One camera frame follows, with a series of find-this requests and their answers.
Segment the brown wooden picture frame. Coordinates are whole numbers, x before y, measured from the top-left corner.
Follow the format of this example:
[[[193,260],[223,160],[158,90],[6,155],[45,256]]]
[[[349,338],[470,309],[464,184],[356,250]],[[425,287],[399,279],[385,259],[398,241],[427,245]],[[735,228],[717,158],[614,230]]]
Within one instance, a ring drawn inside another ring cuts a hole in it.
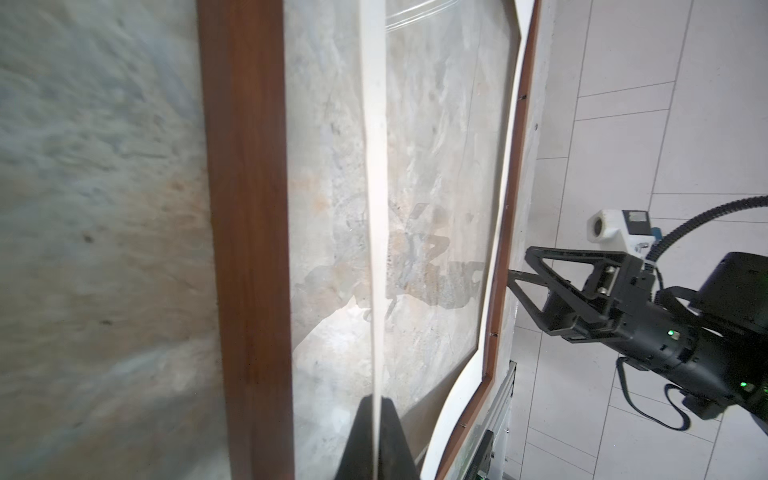
[[[510,1],[522,35],[480,347],[448,395],[422,479],[445,479],[486,401],[500,340],[526,104],[540,1]],[[295,479],[289,372],[289,226],[282,1],[196,1],[211,224],[233,479]],[[477,386],[459,386],[479,368]]]

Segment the cream white mat board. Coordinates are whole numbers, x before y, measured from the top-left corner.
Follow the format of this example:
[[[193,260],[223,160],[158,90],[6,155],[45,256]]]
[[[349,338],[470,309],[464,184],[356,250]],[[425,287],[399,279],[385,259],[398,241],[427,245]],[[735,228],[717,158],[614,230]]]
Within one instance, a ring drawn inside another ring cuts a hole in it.
[[[509,100],[509,118],[502,148],[502,165],[499,174],[496,218],[493,223],[491,259],[489,260],[484,299],[482,303],[479,346],[458,377],[458,384],[447,397],[447,405],[441,410],[427,449],[423,472],[437,477],[437,468],[450,443],[449,435],[464,410],[470,406],[470,395],[486,386],[490,376],[485,373],[487,327],[491,316],[491,300],[496,285],[497,263],[502,253],[503,215],[508,210],[508,186],[515,115],[518,110],[518,94],[522,87],[522,70],[525,50],[530,43],[533,28],[538,25],[534,18],[540,10],[538,1],[513,1],[517,28],[521,40],[517,51],[515,73]],[[382,395],[385,366],[385,320],[387,252],[389,241],[388,220],[388,137],[386,102],[386,3],[361,1],[359,3],[360,64],[362,85],[362,113],[364,119],[366,193],[368,212],[368,242],[371,266],[371,354],[372,394],[363,399],[370,407],[371,464],[360,470],[370,479],[381,479],[383,459],[384,414],[394,406]]]

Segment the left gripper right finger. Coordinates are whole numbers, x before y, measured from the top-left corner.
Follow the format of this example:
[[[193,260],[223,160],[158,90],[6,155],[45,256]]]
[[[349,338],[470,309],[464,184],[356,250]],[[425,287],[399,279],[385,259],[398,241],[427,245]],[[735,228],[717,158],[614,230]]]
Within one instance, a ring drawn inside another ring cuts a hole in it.
[[[393,401],[383,397],[379,426],[379,480],[419,480],[407,439]]]

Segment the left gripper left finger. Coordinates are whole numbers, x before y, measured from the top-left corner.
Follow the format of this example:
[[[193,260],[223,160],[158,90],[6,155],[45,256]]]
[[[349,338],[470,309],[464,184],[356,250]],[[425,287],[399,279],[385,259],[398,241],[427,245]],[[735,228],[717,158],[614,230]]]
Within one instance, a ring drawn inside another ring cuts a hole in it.
[[[373,480],[372,396],[361,399],[347,439],[335,480]]]

